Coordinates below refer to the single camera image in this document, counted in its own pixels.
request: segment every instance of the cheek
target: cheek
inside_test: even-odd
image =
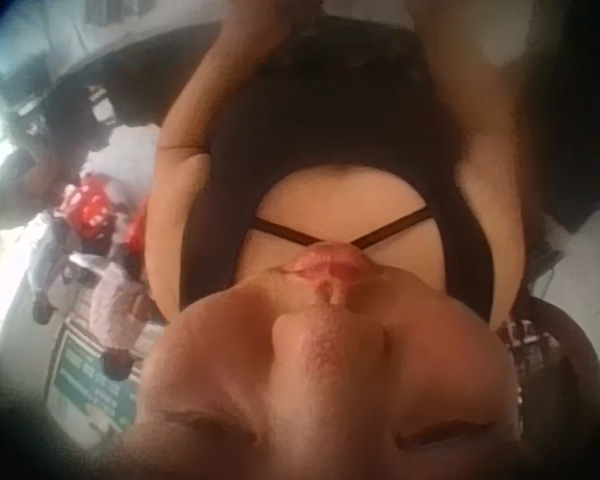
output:
[[[512,423],[515,369],[486,325],[420,318],[395,329],[402,411],[414,428],[432,420]]]
[[[271,358],[266,311],[223,301],[185,312],[165,332],[143,370],[150,408],[223,409],[247,399]]]

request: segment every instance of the nose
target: nose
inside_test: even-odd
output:
[[[351,464],[347,459],[373,443],[382,423],[383,328],[323,304],[278,318],[272,340],[270,411],[278,453],[297,468]]]

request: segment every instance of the eye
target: eye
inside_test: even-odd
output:
[[[400,450],[410,450],[438,445],[455,440],[470,440],[480,437],[495,427],[495,424],[481,425],[476,423],[453,421],[434,425],[415,435],[398,435],[396,445]]]
[[[194,412],[172,412],[165,420],[189,429],[197,437],[213,445],[248,447],[256,443],[257,435],[229,418],[204,416]]]

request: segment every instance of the white shirt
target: white shirt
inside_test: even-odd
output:
[[[133,304],[145,289],[130,280],[117,263],[110,263],[93,290],[89,330],[105,348],[131,350],[144,324],[131,314]]]

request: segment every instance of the white surface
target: white surface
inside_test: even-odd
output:
[[[536,295],[567,312],[584,329],[600,358],[600,211],[571,238],[560,235],[566,254],[555,269],[540,279]]]

